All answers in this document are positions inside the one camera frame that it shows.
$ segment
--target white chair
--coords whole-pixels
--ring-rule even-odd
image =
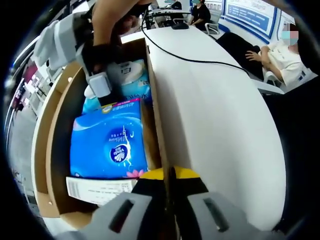
[[[219,31],[219,20],[220,20],[222,11],[221,10],[217,10],[217,9],[212,9],[212,10],[210,10],[210,13],[211,13],[211,19],[210,19],[210,21],[208,23],[206,23],[204,25],[205,29],[206,29],[206,33],[208,35],[210,35],[210,34],[217,35],[217,34],[220,33],[220,31]]]
[[[306,68],[305,66],[303,66],[301,76],[297,79],[297,81],[295,83],[292,83],[290,85],[284,85],[276,77],[276,75],[271,71],[266,72],[263,82],[267,83],[267,84],[271,84],[273,86],[276,86],[276,87],[280,88],[282,91],[284,91],[285,93],[287,93],[287,92],[301,86],[302,84],[305,84],[306,82],[310,81],[311,79],[315,78],[316,76],[317,75],[314,74],[309,68]]]

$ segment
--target white table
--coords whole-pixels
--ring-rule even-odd
[[[145,32],[180,57],[240,67],[193,26]],[[122,42],[143,37],[137,32]],[[192,168],[210,191],[220,192],[241,207],[250,223],[271,230],[283,212],[285,160],[274,120],[254,81],[240,69],[184,61],[145,40],[157,79],[169,160]]]

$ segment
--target person in black shirt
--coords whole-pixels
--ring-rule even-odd
[[[205,24],[210,21],[211,14],[207,6],[205,5],[205,0],[200,0],[191,12],[191,20],[189,25],[194,25],[197,29],[205,31]]]

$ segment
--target barcode label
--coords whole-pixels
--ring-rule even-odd
[[[123,192],[131,193],[137,180],[93,180],[66,177],[70,197],[97,205],[104,205]]]
[[[68,193],[70,197],[74,197],[76,199],[80,199],[78,183],[73,181],[67,181]]]

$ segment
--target tissue package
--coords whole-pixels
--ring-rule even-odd
[[[146,172],[155,144],[144,141],[142,118],[139,98],[77,117],[71,136],[71,175],[117,179],[137,178]]]
[[[133,62],[133,64],[139,64],[142,66],[142,74],[138,79],[130,83],[123,82],[121,85],[122,94],[127,100],[141,98],[144,100],[145,103],[150,103],[152,102],[152,97],[148,71],[145,66],[144,60],[136,60]],[[121,67],[121,73],[124,76],[130,75],[132,71],[133,67],[131,66],[131,64],[123,65]]]

